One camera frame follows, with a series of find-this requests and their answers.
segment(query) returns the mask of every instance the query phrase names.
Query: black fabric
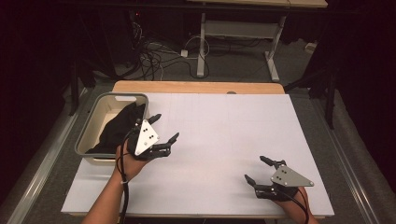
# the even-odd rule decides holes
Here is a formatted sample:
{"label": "black fabric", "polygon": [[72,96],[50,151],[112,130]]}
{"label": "black fabric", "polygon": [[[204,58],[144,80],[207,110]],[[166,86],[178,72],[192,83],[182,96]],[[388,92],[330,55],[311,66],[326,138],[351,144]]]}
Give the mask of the black fabric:
{"label": "black fabric", "polygon": [[146,105],[136,105],[136,103],[125,106],[114,119],[106,124],[99,137],[99,143],[86,153],[115,154],[117,146],[134,127],[136,120],[143,118],[145,107]]}

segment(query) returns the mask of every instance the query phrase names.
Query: table surface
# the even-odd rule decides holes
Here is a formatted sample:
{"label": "table surface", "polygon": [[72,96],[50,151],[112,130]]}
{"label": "table surface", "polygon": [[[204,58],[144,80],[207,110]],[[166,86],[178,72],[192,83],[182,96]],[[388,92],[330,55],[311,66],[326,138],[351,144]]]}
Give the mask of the table surface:
{"label": "table surface", "polygon": [[189,0],[201,3],[260,5],[273,7],[327,7],[325,0]]}
{"label": "table surface", "polygon": [[[148,86],[144,91],[141,88],[145,85]],[[218,89],[210,89],[211,93],[202,93],[209,86],[218,85]],[[200,93],[182,91],[189,86]],[[284,217],[274,203],[257,199],[244,178],[247,174],[258,184],[271,185],[270,176],[275,168],[259,158],[266,156],[276,161],[285,160],[289,167],[312,180],[315,186],[307,191],[314,216],[333,216],[289,96],[242,91],[251,92],[261,87],[261,84],[244,83],[118,82],[114,91],[143,92],[148,96],[150,114],[163,114],[153,124],[162,141],[180,132],[172,154],[152,161],[130,183],[127,215]],[[182,93],[164,93],[172,89]],[[229,90],[239,94],[219,94]],[[97,165],[83,159],[62,212],[86,214],[113,166],[112,162]]]}

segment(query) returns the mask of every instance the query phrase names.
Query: gray floor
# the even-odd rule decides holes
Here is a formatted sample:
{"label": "gray floor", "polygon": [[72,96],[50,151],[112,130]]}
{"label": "gray floor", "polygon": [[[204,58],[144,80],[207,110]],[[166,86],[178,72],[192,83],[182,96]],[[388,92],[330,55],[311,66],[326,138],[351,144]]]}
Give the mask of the gray floor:
{"label": "gray floor", "polygon": [[[302,75],[310,58],[310,54],[304,52],[305,44],[303,41],[298,41],[287,46],[278,46],[275,61],[282,85]],[[209,66],[207,78],[192,78],[189,75],[189,67],[185,63],[176,63],[164,68],[163,74],[160,69],[155,79],[271,82],[268,67],[262,57],[262,50],[269,49],[269,46],[270,43],[262,41],[255,48],[234,49],[231,52],[211,46],[206,58]],[[226,54],[224,56],[211,55],[216,53]],[[163,60],[173,57],[163,55]],[[192,60],[188,62],[191,64],[191,71],[194,72],[196,62]],[[118,66],[118,70],[125,70],[125,68]],[[82,125],[96,97],[103,92],[111,91],[114,85],[113,82],[101,78],[100,75],[97,77],[97,82],[94,89],[89,89],[82,94],[78,114],[73,118],[67,116],[70,104],[66,104],[64,112],[54,125],[48,139],[28,164],[6,202],[2,204],[0,223],[7,223],[13,214],[14,217],[9,223],[22,223],[22,221],[32,224],[79,223],[81,221],[81,217],[72,217],[60,211],[80,162],[80,157],[74,152],[74,144]],[[357,135],[338,93],[335,98],[335,129],[333,131],[323,121],[323,100],[309,99],[305,89],[291,91],[290,97],[335,212],[334,217],[322,219],[320,223],[396,223],[396,216],[393,214],[396,211],[395,195]],[[64,127],[67,127],[70,119],[73,119],[74,123],[66,132]],[[59,155],[49,157],[48,152],[55,147],[59,149]],[[31,207],[21,206],[20,199],[23,199],[22,196],[27,192],[26,188],[31,185],[32,178],[35,181],[36,171],[49,159],[56,162],[53,166],[46,166],[49,176],[42,180],[42,188],[37,188],[39,195],[33,197]],[[17,210],[23,208],[25,213],[16,213],[15,208]],[[278,223],[291,222],[280,220]]]}

